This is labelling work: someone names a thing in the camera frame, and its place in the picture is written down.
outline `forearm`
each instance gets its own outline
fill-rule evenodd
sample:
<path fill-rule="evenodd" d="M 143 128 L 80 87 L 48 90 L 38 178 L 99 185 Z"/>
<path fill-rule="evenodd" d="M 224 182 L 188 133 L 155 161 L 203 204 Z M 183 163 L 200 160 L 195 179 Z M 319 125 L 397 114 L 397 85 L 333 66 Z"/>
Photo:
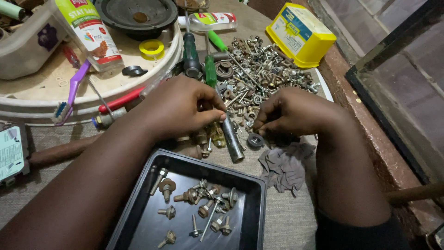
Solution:
<path fill-rule="evenodd" d="M 336 118 L 319 134 L 316 155 L 319 207 L 342 223 L 379 225 L 388 220 L 390 208 L 365 142 L 350 115 L 340 111 Z"/>
<path fill-rule="evenodd" d="M 38 193 L 0 231 L 0 249 L 96 248 L 155 143 L 138 119 L 117 120 Z"/>

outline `hand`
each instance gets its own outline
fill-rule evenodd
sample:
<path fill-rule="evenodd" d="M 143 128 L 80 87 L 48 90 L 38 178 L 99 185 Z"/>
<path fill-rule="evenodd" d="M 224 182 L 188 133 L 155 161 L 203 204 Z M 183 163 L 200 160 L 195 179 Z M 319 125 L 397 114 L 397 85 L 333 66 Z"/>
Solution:
<path fill-rule="evenodd" d="M 206 111 L 199 111 L 201 105 Z M 154 89 L 135 109 L 158 140 L 185 136 L 226 118 L 225 104 L 212 87 L 182 75 Z"/>
<path fill-rule="evenodd" d="M 262 103 L 253 129 L 261 135 L 266 131 L 311 135 L 324 132 L 348 116 L 337 104 L 291 87 Z"/>

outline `table surface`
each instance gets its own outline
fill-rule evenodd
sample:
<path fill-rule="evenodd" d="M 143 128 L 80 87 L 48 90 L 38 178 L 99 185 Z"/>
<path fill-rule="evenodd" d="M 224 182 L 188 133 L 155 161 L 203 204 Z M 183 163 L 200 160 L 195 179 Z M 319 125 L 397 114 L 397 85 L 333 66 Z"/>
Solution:
<path fill-rule="evenodd" d="M 238 20 L 236 30 L 217 32 L 225 44 L 230 44 L 235 36 L 244 38 L 260 36 L 264 40 L 264 46 L 271 44 L 265 34 L 265 27 L 271 23 L 271 20 L 252 8 L 236 0 L 219 0 L 211 1 L 208 10 L 210 12 L 233 12 L 236 15 Z M 197 49 L 205 49 L 203 34 L 196 33 L 195 37 Z M 315 73 L 312 74 L 314 81 L 317 81 L 315 75 Z M 322 91 L 318 95 L 325 97 Z M 91 123 L 57 128 L 32 127 L 28 130 L 28 135 L 32 139 L 30 144 L 35 150 L 43 150 L 97 133 L 99 132 Z M 245 145 L 247 137 L 248 134 L 244 130 L 239 134 L 240 142 L 243 145 Z M 317 145 L 313 136 L 304 137 L 302 140 Z M 266 147 L 259 151 L 247 149 L 245 159 L 237 164 L 231 162 L 226 148 L 215 149 L 206 160 L 259 176 L 262 173 L 262 167 L 258 157 L 266 149 Z M 16 183 L 11 188 L 0 189 L 0 227 L 3 227 L 68 164 L 69 162 L 65 162 L 45 169 L 33 169 L 20 183 Z M 306 160 L 304 164 L 307 172 L 306 184 L 298 192 L 297 198 L 294 198 L 290 191 L 280 194 L 273 187 L 267 191 L 264 249 L 315 249 L 314 235 L 317 224 L 313 200 L 310 195 L 313 193 L 311 184 L 316 177 L 314 157 Z"/>

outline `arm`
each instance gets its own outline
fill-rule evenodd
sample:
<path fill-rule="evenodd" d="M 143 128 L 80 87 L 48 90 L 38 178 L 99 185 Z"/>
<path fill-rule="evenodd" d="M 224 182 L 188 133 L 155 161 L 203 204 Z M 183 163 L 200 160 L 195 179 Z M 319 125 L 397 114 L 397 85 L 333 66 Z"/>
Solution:
<path fill-rule="evenodd" d="M 318 134 L 320 210 L 352 226 L 375 226 L 388 221 L 389 204 L 359 128 L 345 109 L 306 91 L 286 88 L 263 103 L 253 128 L 262 135 L 267 131 Z"/>
<path fill-rule="evenodd" d="M 219 110 L 198 112 L 198 101 Z M 194 79 L 159 86 L 0 231 L 0 249 L 97 248 L 153 145 L 225 119 L 224 109 L 214 89 Z"/>

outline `screwdriver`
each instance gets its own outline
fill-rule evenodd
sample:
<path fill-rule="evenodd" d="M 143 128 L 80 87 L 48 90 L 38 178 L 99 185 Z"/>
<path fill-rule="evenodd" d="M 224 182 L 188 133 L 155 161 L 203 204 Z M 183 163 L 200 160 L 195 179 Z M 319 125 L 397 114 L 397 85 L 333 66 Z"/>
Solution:
<path fill-rule="evenodd" d="M 186 33 L 183 35 L 183 69 L 186 76 L 195 78 L 200 72 L 200 62 L 196 51 L 196 44 L 194 43 L 194 35 L 190 33 L 190 19 L 188 17 L 187 4 L 185 4 L 185 20 Z"/>
<path fill-rule="evenodd" d="M 208 86 L 215 88 L 217 84 L 216 67 L 214 66 L 214 56 L 210 53 L 210 37 L 208 31 L 205 34 L 206 52 L 205 57 L 205 82 Z"/>

